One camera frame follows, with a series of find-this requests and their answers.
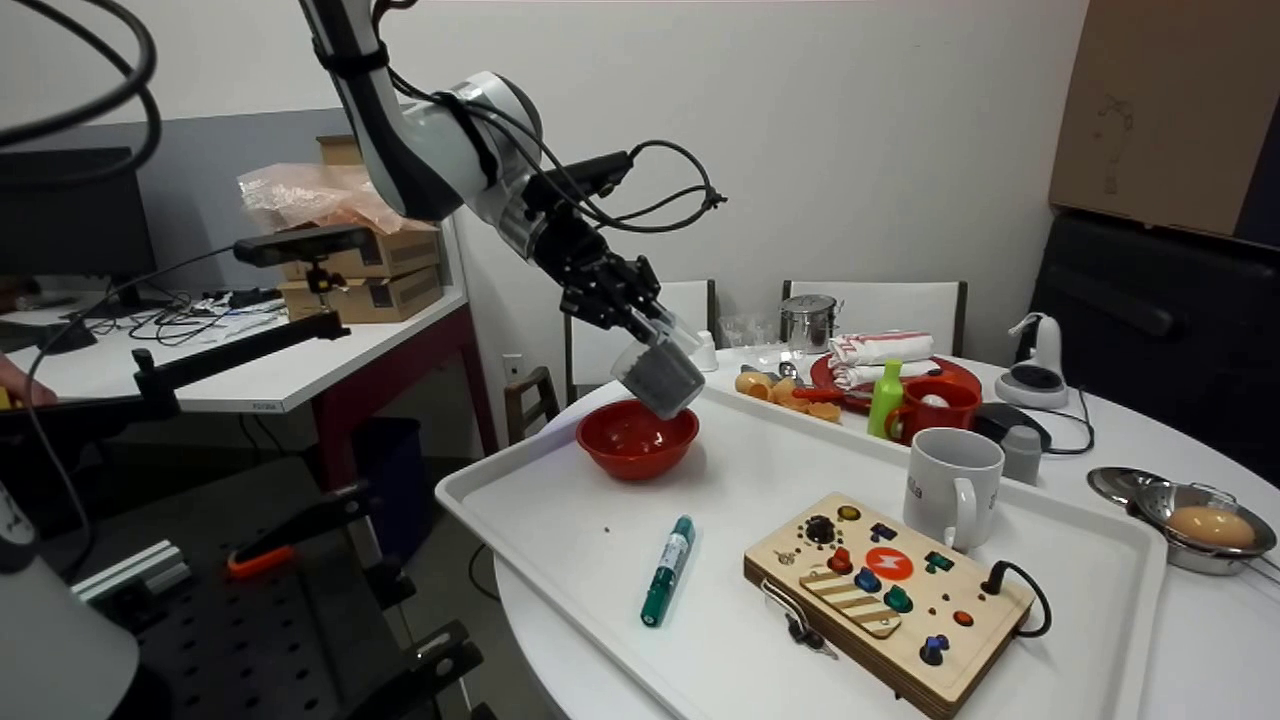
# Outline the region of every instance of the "metal bowl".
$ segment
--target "metal bowl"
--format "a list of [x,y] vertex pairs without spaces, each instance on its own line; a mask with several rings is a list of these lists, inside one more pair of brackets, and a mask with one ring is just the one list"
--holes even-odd
[[[1252,542],[1228,544],[1228,548],[1219,548],[1219,544],[1209,548],[1204,542],[1196,542],[1181,525],[1173,525],[1173,517],[1181,507],[1228,511],[1250,525]],[[1235,505],[1235,498],[1218,492],[1218,490],[1201,490],[1201,484],[1143,490],[1129,502],[1129,511],[1138,511],[1141,520],[1149,520],[1152,528],[1161,528],[1168,537],[1173,565],[1192,570],[1192,574],[1209,574],[1209,577],[1239,574],[1243,565],[1252,565],[1278,548],[1278,534],[1268,520],[1260,520],[1258,511]]]

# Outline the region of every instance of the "red bowl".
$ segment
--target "red bowl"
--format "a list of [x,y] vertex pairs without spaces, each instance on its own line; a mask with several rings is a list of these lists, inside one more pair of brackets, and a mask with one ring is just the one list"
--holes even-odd
[[575,445],[618,481],[643,484],[675,467],[695,439],[695,417],[653,417],[641,401],[618,401],[575,426]]

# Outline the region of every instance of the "green marker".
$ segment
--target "green marker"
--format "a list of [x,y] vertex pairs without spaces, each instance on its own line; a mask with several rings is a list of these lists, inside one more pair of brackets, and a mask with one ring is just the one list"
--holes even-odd
[[656,574],[647,581],[641,624],[647,624],[647,627],[663,624],[690,554],[694,554],[694,520],[682,517],[668,544],[663,544],[663,556],[656,562]]

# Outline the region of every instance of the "white wall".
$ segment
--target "white wall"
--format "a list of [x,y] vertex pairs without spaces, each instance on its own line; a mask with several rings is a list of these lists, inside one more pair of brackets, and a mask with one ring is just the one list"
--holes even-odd
[[[168,118],[328,109],[293,0],[133,0]],[[730,208],[675,235],[614,235],[663,275],[717,275],[730,318],[773,318],[785,275],[960,275],[970,353],[1008,357],[1049,233],[1049,168],[1089,0],[459,6],[392,15],[426,89],[496,68],[542,103],[561,158],[690,144]],[[0,8],[0,126],[104,89],[58,31]],[[614,208],[685,183],[631,171]],[[488,357],[561,368],[557,288],[485,223],[465,263]]]

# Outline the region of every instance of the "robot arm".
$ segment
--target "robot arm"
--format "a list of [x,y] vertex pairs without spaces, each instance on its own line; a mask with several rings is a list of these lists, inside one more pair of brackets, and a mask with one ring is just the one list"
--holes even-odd
[[618,258],[575,211],[575,202],[622,183],[631,158],[542,171],[542,118],[512,80],[478,74],[400,109],[368,0],[305,0],[305,13],[375,194],[417,222],[443,222],[468,206],[565,288],[567,318],[630,327],[643,346],[622,380],[656,417],[675,417],[706,386],[690,366],[690,335],[656,301],[647,260]]

